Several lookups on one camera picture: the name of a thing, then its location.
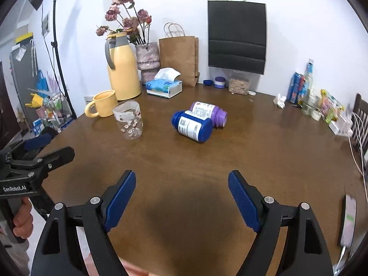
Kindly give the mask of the person's right hand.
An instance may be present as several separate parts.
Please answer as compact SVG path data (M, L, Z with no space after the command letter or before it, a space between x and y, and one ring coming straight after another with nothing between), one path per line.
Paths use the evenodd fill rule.
M127 262L126 260L123 260L122 258L120 258L120 262L122 263L124 269L126 270L129 276L158 276L157 274L139 268L138 266L133 265L130 262Z

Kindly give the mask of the person's left hand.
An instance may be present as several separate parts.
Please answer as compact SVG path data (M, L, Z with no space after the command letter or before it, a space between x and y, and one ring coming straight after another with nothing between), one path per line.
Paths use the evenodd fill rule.
M22 198L22 203L14 216L13 233L16 237L28 239L33 232L33 216L31 214L32 204L29 198Z

